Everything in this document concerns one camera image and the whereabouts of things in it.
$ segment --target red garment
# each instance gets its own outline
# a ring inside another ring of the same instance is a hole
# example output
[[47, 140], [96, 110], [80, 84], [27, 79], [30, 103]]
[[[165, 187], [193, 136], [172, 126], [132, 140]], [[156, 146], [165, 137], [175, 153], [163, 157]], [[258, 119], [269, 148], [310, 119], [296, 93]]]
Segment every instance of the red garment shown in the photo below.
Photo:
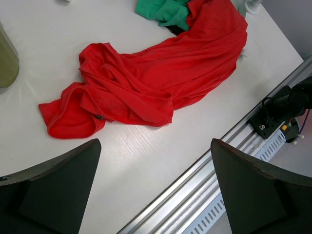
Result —
[[61, 99], [40, 104], [48, 133], [83, 138], [105, 121], [162, 126], [173, 110], [201, 100], [232, 74], [246, 43], [247, 23], [230, 0], [192, 0], [190, 31], [134, 54], [109, 43], [91, 44], [79, 55], [85, 83]]

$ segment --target green cylinder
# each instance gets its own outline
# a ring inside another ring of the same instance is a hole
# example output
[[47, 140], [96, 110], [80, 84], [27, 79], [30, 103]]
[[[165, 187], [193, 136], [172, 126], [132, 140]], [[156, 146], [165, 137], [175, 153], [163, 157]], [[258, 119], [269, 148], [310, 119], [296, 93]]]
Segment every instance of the green cylinder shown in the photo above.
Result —
[[0, 88], [9, 87], [19, 70], [18, 53], [0, 23]]

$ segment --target green fabric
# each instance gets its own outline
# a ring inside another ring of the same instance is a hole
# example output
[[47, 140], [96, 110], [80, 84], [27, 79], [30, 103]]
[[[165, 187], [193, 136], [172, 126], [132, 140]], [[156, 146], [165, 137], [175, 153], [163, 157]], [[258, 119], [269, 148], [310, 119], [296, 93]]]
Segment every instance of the green fabric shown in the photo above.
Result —
[[136, 13], [148, 20], [158, 20], [159, 26], [176, 25], [184, 31], [190, 30], [187, 17], [190, 0], [138, 0]]

